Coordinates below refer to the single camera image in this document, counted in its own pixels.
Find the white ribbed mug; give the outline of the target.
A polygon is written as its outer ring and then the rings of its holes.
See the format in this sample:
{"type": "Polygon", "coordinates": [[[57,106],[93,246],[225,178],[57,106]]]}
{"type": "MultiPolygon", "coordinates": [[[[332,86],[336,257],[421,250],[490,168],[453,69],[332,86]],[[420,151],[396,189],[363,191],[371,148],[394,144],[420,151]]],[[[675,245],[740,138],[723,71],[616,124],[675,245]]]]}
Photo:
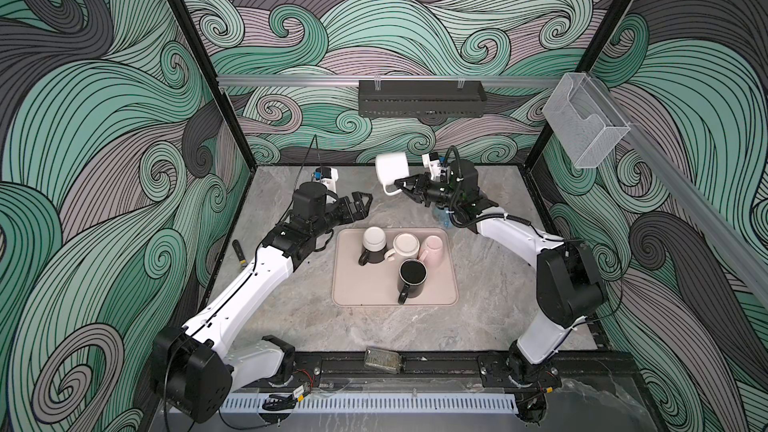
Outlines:
{"type": "Polygon", "coordinates": [[[393,152],[380,154],[375,158],[375,171],[379,183],[385,195],[395,196],[400,190],[389,191],[396,180],[404,179],[410,175],[408,159],[405,152],[393,152]]]}

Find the blue butterfly mug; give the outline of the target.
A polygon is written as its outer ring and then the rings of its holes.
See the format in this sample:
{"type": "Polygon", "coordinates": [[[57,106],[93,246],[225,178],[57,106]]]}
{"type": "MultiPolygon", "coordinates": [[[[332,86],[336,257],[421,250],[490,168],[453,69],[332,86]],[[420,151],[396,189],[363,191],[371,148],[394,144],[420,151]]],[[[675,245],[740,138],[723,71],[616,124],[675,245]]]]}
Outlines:
{"type": "Polygon", "coordinates": [[[450,229],[453,227],[450,219],[451,214],[447,210],[441,208],[433,208],[432,216],[441,228],[450,229]]]}

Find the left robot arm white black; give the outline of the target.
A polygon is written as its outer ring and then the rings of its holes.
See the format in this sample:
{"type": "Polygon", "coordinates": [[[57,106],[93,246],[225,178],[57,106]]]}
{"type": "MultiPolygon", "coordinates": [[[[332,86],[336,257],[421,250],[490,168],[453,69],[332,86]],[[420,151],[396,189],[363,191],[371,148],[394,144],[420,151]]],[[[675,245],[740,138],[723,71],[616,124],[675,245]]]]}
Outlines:
{"type": "Polygon", "coordinates": [[[238,351],[232,345],[266,298],[318,251],[318,239],[367,218],[372,201],[371,194],[360,191],[340,197],[321,182],[295,189],[290,207],[240,275],[183,325],[167,326],[156,335],[150,387],[163,409],[174,407],[204,423],[240,388],[260,380],[276,386],[290,382],[291,344],[268,335],[238,351]]]}

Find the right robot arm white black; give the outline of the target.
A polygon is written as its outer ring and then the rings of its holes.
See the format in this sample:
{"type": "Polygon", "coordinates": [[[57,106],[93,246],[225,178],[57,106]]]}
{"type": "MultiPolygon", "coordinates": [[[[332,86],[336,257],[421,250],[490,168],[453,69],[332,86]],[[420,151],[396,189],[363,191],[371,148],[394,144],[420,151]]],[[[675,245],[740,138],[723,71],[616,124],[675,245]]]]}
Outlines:
{"type": "Polygon", "coordinates": [[[397,166],[392,178],[380,182],[386,194],[402,193],[416,203],[446,211],[455,228],[497,242],[534,269],[538,311],[510,346],[507,359],[512,379],[528,382],[570,333],[607,301],[592,249],[583,240],[548,234],[505,211],[482,192],[479,174],[468,160],[437,160],[427,168],[411,175],[406,165],[397,166]]]}

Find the black white upside-down mug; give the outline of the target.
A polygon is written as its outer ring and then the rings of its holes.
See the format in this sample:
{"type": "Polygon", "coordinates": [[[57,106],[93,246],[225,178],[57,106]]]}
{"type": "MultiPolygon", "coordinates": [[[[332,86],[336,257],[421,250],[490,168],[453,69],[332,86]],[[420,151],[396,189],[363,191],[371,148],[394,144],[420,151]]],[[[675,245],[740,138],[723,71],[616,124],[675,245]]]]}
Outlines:
{"type": "Polygon", "coordinates": [[[387,251],[387,237],[384,230],[380,227],[369,227],[363,233],[362,252],[358,265],[379,264],[385,260],[387,251]]]}

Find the cream upside-down mug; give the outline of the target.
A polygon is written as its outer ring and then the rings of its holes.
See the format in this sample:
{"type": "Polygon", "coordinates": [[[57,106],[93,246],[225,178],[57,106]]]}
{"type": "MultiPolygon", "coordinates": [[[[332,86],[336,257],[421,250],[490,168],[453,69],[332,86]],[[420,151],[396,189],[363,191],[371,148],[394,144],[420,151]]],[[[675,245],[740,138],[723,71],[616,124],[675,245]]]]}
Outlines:
{"type": "Polygon", "coordinates": [[[420,251],[419,239],[411,233],[400,233],[392,241],[392,247],[385,253],[386,262],[401,263],[416,259],[420,251]]]}

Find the pink upside-down mug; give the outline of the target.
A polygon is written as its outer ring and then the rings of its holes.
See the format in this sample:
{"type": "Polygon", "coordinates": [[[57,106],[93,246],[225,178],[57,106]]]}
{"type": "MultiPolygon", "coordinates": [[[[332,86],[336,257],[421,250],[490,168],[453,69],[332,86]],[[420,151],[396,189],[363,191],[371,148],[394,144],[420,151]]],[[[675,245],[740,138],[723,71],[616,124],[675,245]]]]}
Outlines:
{"type": "Polygon", "coordinates": [[[442,263],[444,256],[445,244],[440,236],[431,235],[422,241],[418,260],[427,269],[438,267],[442,263]]]}

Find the pink tray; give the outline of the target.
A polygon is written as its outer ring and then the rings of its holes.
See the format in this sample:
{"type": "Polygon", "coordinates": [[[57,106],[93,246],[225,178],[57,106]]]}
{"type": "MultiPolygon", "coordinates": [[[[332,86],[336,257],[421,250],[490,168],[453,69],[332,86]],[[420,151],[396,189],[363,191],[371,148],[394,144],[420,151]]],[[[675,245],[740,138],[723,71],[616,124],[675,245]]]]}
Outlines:
{"type": "Polygon", "coordinates": [[[452,306],[458,285],[440,228],[356,228],[339,234],[332,287],[342,307],[452,306]]]}

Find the black wall shelf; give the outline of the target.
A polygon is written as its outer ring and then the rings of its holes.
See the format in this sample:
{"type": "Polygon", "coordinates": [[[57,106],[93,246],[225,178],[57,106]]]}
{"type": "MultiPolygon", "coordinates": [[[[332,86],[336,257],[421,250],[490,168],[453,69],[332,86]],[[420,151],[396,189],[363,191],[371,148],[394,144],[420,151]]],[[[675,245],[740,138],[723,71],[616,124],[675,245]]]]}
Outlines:
{"type": "Polygon", "coordinates": [[[367,118],[475,118],[487,103],[480,81],[374,79],[358,85],[358,112],[367,118]]]}

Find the aluminium wall rail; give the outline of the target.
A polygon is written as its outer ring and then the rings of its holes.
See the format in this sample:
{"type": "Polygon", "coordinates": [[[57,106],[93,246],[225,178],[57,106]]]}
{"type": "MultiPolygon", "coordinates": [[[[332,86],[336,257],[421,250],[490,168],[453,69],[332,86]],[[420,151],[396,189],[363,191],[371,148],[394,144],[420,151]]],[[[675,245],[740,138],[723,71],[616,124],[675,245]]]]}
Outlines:
{"type": "Polygon", "coordinates": [[[221,87],[355,87],[360,81],[452,81],[456,84],[479,81],[489,88],[553,88],[559,77],[525,76],[397,76],[397,75],[310,75],[263,74],[218,75],[221,87]]]}

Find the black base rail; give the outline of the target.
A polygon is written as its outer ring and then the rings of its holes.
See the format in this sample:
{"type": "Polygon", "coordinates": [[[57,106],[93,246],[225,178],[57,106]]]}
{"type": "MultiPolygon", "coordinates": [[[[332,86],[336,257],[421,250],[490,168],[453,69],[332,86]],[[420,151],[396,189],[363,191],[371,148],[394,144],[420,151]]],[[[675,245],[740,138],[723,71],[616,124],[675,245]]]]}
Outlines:
{"type": "Polygon", "coordinates": [[[628,353],[566,351],[539,365],[525,366],[510,352],[405,352],[370,349],[365,352],[290,351],[278,364],[277,372],[262,378],[234,363],[218,366],[185,365],[176,362],[171,369],[169,390],[197,392],[211,385],[224,396],[219,386],[232,392],[242,388],[281,391],[298,385],[333,391],[354,382],[376,380],[459,380],[472,387],[503,389],[507,393],[528,393],[556,389],[566,378],[614,377],[639,374],[628,353]]]}

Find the clear plastic wall bin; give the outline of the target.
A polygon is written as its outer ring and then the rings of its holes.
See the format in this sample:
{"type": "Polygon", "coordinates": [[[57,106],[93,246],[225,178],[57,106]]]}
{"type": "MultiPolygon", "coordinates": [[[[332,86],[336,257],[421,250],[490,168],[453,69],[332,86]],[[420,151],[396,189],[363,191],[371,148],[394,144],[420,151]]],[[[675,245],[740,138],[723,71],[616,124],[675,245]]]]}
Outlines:
{"type": "Polygon", "coordinates": [[[577,169],[597,168],[630,130],[607,86],[588,73],[564,74],[543,114],[577,169]]]}

